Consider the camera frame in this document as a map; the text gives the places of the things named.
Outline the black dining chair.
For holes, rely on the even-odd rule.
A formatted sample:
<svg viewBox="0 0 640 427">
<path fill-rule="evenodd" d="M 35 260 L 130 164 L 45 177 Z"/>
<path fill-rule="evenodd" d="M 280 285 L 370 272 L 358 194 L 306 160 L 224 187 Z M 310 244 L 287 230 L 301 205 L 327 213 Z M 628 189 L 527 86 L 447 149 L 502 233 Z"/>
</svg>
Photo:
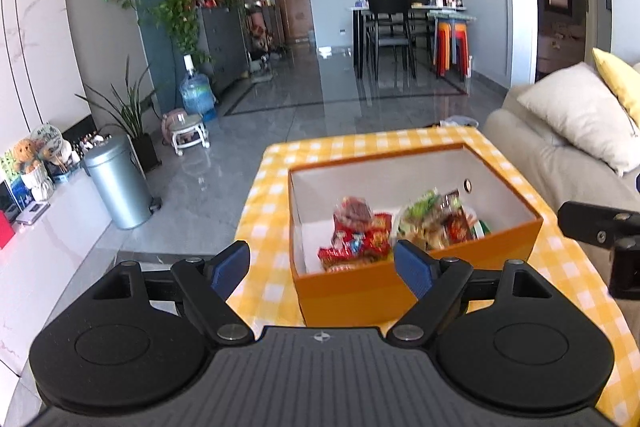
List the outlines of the black dining chair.
<svg viewBox="0 0 640 427">
<path fill-rule="evenodd" d="M 375 79 L 380 75 L 382 49 L 400 50 L 402 67 L 416 78 L 409 14 L 413 0 L 368 0 L 370 59 Z"/>
</svg>

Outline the green snack packet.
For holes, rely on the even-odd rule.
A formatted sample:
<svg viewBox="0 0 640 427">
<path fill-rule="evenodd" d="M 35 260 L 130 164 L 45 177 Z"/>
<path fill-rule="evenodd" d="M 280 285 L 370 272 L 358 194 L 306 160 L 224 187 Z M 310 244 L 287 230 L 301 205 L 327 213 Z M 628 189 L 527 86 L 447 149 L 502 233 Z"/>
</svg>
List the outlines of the green snack packet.
<svg viewBox="0 0 640 427">
<path fill-rule="evenodd" d="M 421 221 L 428 215 L 436 202 L 438 202 L 439 197 L 440 194 L 439 191 L 436 190 L 436 188 L 434 188 L 434 190 L 427 191 L 415 202 L 408 206 L 407 210 L 405 211 L 405 217 L 410 220 Z"/>
</svg>

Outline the stuffed toy figures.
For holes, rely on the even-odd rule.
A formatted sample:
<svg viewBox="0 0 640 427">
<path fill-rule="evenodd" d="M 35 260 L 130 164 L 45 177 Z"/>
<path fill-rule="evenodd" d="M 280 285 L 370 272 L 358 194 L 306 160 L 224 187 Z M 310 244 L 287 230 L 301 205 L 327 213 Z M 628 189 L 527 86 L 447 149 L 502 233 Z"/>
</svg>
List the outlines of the stuffed toy figures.
<svg viewBox="0 0 640 427">
<path fill-rule="evenodd" d="M 43 124 L 1 155 L 1 172 L 21 210 L 32 202 L 47 202 L 79 164 L 77 150 L 52 124 Z"/>
</svg>

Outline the dark red fruit snack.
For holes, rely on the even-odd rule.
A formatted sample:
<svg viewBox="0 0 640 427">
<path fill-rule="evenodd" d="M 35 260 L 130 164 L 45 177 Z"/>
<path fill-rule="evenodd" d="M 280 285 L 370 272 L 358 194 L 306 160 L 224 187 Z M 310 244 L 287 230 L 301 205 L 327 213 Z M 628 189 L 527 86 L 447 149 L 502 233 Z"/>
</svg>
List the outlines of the dark red fruit snack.
<svg viewBox="0 0 640 427">
<path fill-rule="evenodd" d="M 373 213 L 368 203 L 355 196 L 346 196 L 335 207 L 334 222 L 353 230 L 365 230 L 373 219 Z"/>
</svg>

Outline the yellow snack packet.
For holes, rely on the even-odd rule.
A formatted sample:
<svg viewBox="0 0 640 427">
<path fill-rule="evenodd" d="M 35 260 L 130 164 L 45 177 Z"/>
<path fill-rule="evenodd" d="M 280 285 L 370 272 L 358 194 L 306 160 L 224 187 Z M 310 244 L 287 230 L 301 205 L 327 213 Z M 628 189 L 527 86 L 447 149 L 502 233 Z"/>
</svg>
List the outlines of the yellow snack packet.
<svg viewBox="0 0 640 427">
<path fill-rule="evenodd" d="M 482 220 L 476 220 L 471 225 L 471 232 L 474 239 L 484 239 L 491 234 L 490 228 Z"/>
</svg>

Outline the trailing ivy plant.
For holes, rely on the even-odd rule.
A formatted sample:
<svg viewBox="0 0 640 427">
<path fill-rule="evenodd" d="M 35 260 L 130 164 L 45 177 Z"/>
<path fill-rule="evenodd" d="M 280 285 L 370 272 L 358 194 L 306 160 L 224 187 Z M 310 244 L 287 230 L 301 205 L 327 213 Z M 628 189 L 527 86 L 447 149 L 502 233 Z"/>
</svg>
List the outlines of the trailing ivy plant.
<svg viewBox="0 0 640 427">
<path fill-rule="evenodd" d="M 240 0 L 160 0 L 145 8 L 136 0 L 104 0 L 117 4 L 123 10 L 133 10 L 138 23 L 152 20 L 168 35 L 182 55 L 191 55 L 196 65 L 213 62 L 208 52 L 198 47 L 200 38 L 200 12 L 212 9 L 237 9 Z"/>
</svg>

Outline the white blue chips bag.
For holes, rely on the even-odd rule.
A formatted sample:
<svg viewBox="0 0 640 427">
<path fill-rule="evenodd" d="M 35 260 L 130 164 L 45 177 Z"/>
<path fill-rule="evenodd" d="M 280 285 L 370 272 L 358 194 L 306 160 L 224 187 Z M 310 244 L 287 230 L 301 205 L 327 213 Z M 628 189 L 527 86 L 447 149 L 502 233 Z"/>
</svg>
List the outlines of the white blue chips bag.
<svg viewBox="0 0 640 427">
<path fill-rule="evenodd" d="M 410 220 L 405 217 L 404 209 L 399 213 L 397 223 L 395 225 L 395 239 L 405 239 L 414 246 L 418 246 L 424 251 L 439 251 L 439 249 L 447 248 L 447 236 L 442 227 L 442 214 L 435 210 L 436 204 L 422 219 Z"/>
</svg>

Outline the grey cabinet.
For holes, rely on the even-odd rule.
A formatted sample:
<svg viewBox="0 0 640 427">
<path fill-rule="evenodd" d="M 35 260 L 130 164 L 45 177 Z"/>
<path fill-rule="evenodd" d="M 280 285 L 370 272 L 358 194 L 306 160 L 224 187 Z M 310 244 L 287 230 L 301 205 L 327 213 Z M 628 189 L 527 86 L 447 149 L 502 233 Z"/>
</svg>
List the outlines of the grey cabinet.
<svg viewBox="0 0 640 427">
<path fill-rule="evenodd" d="M 200 9 L 200 49 L 209 61 L 200 69 L 212 82 L 214 95 L 224 93 L 248 72 L 244 32 L 238 9 Z"/>
</svg>

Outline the orange cardboard box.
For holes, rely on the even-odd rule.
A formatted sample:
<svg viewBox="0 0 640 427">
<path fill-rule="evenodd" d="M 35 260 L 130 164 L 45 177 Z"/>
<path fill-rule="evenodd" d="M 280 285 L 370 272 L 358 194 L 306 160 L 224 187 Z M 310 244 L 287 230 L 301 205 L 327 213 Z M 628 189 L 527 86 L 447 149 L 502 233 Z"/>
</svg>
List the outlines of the orange cardboard box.
<svg viewBox="0 0 640 427">
<path fill-rule="evenodd" d="M 541 214 L 468 144 L 296 167 L 290 259 L 306 325 L 370 326 L 416 301 L 397 270 L 401 239 L 437 259 L 497 270 L 525 260 Z"/>
</svg>

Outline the black dining table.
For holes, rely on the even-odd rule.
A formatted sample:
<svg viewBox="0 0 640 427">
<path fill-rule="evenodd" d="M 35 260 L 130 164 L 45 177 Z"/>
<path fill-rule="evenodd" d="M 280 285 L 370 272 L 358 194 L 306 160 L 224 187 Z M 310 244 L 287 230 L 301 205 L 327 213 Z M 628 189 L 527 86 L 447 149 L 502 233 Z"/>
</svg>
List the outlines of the black dining table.
<svg viewBox="0 0 640 427">
<path fill-rule="evenodd" d="M 452 68 L 461 80 L 471 77 L 468 26 L 476 17 L 465 8 L 416 3 L 405 13 L 373 13 L 360 3 L 348 10 L 352 16 L 352 64 L 358 78 L 364 65 L 378 64 L 384 48 L 399 54 L 405 68 L 412 69 L 420 39 L 426 45 L 426 67 L 438 78 L 446 79 Z"/>
</svg>

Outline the silver trash can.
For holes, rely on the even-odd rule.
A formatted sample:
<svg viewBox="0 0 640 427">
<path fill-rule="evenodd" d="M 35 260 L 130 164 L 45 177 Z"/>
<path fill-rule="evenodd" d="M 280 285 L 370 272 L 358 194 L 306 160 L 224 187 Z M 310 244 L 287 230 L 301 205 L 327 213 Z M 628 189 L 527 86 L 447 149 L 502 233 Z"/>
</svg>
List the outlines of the silver trash can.
<svg viewBox="0 0 640 427">
<path fill-rule="evenodd" d="M 112 135 L 88 150 L 82 168 L 119 230 L 140 227 L 163 206 L 162 200 L 152 195 L 126 134 Z"/>
</svg>

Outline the large red snack bag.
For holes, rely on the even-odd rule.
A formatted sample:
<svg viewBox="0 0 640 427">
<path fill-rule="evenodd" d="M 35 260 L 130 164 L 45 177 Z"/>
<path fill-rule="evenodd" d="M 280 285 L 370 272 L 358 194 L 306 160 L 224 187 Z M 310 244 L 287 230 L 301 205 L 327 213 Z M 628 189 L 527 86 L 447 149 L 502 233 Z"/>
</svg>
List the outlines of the large red snack bag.
<svg viewBox="0 0 640 427">
<path fill-rule="evenodd" d="M 354 221 L 335 216 L 330 247 L 318 250 L 318 259 L 326 272 L 350 270 L 386 261 L 392 254 L 389 213 L 373 213 L 369 221 Z"/>
</svg>

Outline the orange stacked stools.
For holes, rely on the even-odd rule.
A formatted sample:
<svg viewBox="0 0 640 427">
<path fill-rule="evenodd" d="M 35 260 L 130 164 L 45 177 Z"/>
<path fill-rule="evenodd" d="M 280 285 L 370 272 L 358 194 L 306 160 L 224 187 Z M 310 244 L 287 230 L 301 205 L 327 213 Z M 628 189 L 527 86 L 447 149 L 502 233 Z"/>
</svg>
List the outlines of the orange stacked stools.
<svg viewBox="0 0 640 427">
<path fill-rule="evenodd" d="M 471 74 L 468 25 L 463 20 L 438 20 L 435 23 L 435 72 L 445 77 L 455 69 L 462 80 Z"/>
</svg>

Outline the dark red bar packet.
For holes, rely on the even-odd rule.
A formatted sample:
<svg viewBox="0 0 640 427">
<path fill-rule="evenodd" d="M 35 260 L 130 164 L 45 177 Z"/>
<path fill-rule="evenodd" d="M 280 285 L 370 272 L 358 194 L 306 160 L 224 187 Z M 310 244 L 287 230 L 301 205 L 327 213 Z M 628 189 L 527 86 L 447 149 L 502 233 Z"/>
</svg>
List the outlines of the dark red bar packet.
<svg viewBox="0 0 640 427">
<path fill-rule="evenodd" d="M 469 225 L 458 191 L 442 196 L 442 227 L 447 236 L 448 245 L 472 241 L 474 233 Z"/>
</svg>

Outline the white rolling stool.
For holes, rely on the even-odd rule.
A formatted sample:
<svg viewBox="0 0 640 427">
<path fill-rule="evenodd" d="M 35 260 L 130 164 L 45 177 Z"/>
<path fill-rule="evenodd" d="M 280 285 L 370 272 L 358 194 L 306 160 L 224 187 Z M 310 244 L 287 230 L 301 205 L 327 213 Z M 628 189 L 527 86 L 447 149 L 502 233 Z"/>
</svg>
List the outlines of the white rolling stool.
<svg viewBox="0 0 640 427">
<path fill-rule="evenodd" d="M 163 143 L 170 145 L 177 156 L 197 145 L 209 148 L 208 131 L 201 114 L 188 114 L 183 108 L 174 109 L 160 120 Z"/>
</svg>

